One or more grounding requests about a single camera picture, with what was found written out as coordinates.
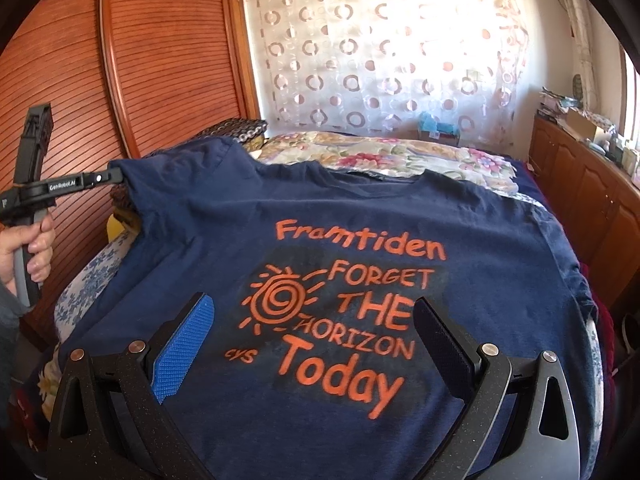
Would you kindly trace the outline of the person's left hand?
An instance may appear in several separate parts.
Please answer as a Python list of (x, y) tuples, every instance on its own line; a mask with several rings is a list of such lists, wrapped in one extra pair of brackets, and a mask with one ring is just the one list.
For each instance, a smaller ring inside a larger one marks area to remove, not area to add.
[(50, 214), (31, 226), (11, 226), (1, 231), (1, 283), (14, 296), (17, 292), (13, 253), (27, 246), (32, 255), (27, 263), (27, 272), (34, 282), (42, 283), (51, 272), (54, 239), (55, 230)]

